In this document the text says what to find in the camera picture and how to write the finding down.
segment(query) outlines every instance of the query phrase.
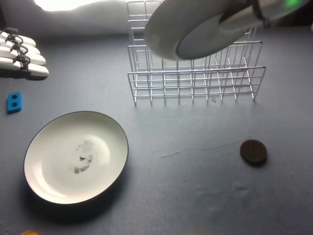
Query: plate rim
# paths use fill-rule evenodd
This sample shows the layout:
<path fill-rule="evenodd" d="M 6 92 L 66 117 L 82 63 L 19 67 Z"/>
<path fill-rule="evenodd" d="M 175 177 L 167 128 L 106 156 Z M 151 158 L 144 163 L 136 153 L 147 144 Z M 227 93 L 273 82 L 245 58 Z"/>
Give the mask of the plate rim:
<path fill-rule="evenodd" d="M 125 163 L 124 163 L 124 165 L 123 165 L 123 168 L 122 168 L 121 172 L 120 172 L 119 175 L 117 176 L 117 178 L 113 181 L 112 184 L 110 184 L 110 186 L 108 186 L 108 187 L 107 187 L 105 190 L 103 190 L 101 193 L 99 193 L 99 194 L 97 194 L 97 195 L 95 195 L 95 196 L 93 196 L 93 197 L 91 197 L 91 198 L 89 198 L 89 199 L 82 200 L 82 201 L 79 201 L 79 202 L 73 202 L 73 203 L 57 203 L 57 202 L 52 202 L 52 201 L 47 200 L 46 198 L 43 198 L 43 197 L 41 197 L 40 195 L 38 195 L 38 193 L 31 187 L 30 183 L 28 182 L 27 177 L 26 177 L 26 173 L 25 173 L 25 160 L 26 160 L 26 155 L 27 155 L 28 149 L 29 149 L 29 147 L 31 146 L 32 142 L 34 141 L 35 137 L 36 137 L 46 126 L 48 126 L 50 123 L 52 123 L 53 121 L 55 121 L 55 120 L 57 120 L 57 119 L 59 119 L 59 118 L 61 118 L 61 117 L 63 117 L 63 116 L 70 115 L 70 114 L 74 114 L 74 113 L 96 113 L 96 114 L 101 114 L 101 115 L 105 115 L 105 116 L 109 117 L 109 118 L 112 119 L 114 122 L 116 122 L 116 124 L 122 129 L 122 131 L 123 131 L 123 133 L 124 133 L 124 136 L 125 136 L 125 138 L 126 138 L 126 143 L 127 143 L 126 161 L 125 161 Z M 108 115 L 106 115 L 106 114 L 104 114 L 104 113 L 97 112 L 97 111 L 88 111 L 88 110 L 74 111 L 74 112 L 71 112 L 71 113 L 67 113 L 67 114 L 61 115 L 61 116 L 59 116 L 59 117 L 57 117 L 57 118 L 51 120 L 50 122 L 48 122 L 46 125 L 44 125 L 44 126 L 35 134 L 35 136 L 34 136 L 33 139 L 31 140 L 31 142 L 29 143 L 29 145 L 28 145 L 28 147 L 27 147 L 27 150 L 26 150 L 26 152 L 25 152 L 24 162 L 23 162 L 23 166 L 24 166 L 24 167 L 23 167 L 24 178 L 25 178 L 25 180 L 26 180 L 26 182 L 27 182 L 27 185 L 31 188 L 31 190 L 32 190 L 38 197 L 42 198 L 43 200 L 45 200 L 45 201 L 47 201 L 47 202 L 50 202 L 50 203 L 53 203 L 53 204 L 58 204 L 58 205 L 74 205 L 74 204 L 80 204 L 80 203 L 84 203 L 84 202 L 86 202 L 86 201 L 89 201 L 89 200 L 92 200 L 92 199 L 98 197 L 99 195 L 101 195 L 102 193 L 104 193 L 105 191 L 107 191 L 112 185 L 114 185 L 114 183 L 118 180 L 118 178 L 120 177 L 120 175 L 123 173 L 123 171 L 124 171 L 124 169 L 125 169 L 126 163 L 127 163 L 127 161 L 128 161 L 128 156 L 129 156 L 129 142 L 128 142 L 127 135 L 126 135 L 124 129 L 122 128 L 122 126 L 121 126 L 115 119 L 113 119 L 112 117 L 110 117 L 110 116 L 108 116 Z"/>

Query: dark coaster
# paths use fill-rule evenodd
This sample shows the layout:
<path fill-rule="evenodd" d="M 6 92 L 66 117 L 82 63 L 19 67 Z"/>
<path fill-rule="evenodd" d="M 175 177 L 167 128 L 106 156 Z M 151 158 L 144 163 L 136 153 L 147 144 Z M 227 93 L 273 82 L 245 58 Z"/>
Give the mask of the dark coaster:
<path fill-rule="evenodd" d="M 243 159 L 252 165 L 265 163 L 268 155 L 265 145 L 257 140 L 247 140 L 240 146 L 240 154 Z"/>

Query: metal wire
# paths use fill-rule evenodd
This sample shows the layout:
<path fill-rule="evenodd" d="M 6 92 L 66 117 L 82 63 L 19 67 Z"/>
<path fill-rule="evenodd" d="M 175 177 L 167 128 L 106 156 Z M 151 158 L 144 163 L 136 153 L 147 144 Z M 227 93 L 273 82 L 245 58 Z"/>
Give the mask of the metal wire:
<path fill-rule="evenodd" d="M 226 95 L 250 94 L 255 100 L 266 71 L 258 67 L 262 42 L 254 41 L 256 28 L 225 49 L 198 60 L 166 61 L 153 54 L 145 45 L 142 32 L 154 10 L 163 0 L 127 2 L 129 15 L 129 60 L 132 72 L 129 85 L 136 105 L 138 98 L 203 96 L 206 101 L 217 95 L 223 101 Z"/>

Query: gray table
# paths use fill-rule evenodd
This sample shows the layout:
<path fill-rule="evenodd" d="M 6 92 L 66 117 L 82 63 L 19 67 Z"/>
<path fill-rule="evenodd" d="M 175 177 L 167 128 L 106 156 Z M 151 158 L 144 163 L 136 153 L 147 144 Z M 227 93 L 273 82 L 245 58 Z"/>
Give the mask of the gray table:
<path fill-rule="evenodd" d="M 270 29 L 257 39 L 264 42 L 258 65 L 267 72 L 256 102 L 242 96 L 237 103 L 196 98 L 194 105 L 173 99 L 137 107 L 127 37 L 39 40 L 48 79 L 0 79 L 0 234 L 312 234 L 313 33 Z M 6 97 L 17 91 L 23 110 L 7 115 Z M 29 191 L 23 159 L 45 124 L 80 110 L 117 120 L 130 155 L 118 184 L 78 219 Z M 239 155 L 250 138 L 268 149 L 264 167 Z"/>

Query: gray tabletop surface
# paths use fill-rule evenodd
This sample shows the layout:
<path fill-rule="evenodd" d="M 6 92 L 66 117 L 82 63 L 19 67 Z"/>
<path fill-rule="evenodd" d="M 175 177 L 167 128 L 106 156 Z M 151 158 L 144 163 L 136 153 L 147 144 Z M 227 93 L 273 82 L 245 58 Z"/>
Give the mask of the gray tabletop surface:
<path fill-rule="evenodd" d="M 137 107 L 127 37 L 38 40 L 48 79 L 0 79 L 0 234 L 313 234 L 313 32 L 277 28 L 257 39 L 267 71 L 255 102 L 243 95 Z M 7 115 L 12 92 L 23 94 L 23 110 Z M 51 205 L 27 187 L 25 152 L 45 124 L 82 110 L 119 122 L 129 159 L 97 201 Z M 263 167 L 240 157 L 247 139 L 266 145 Z"/>

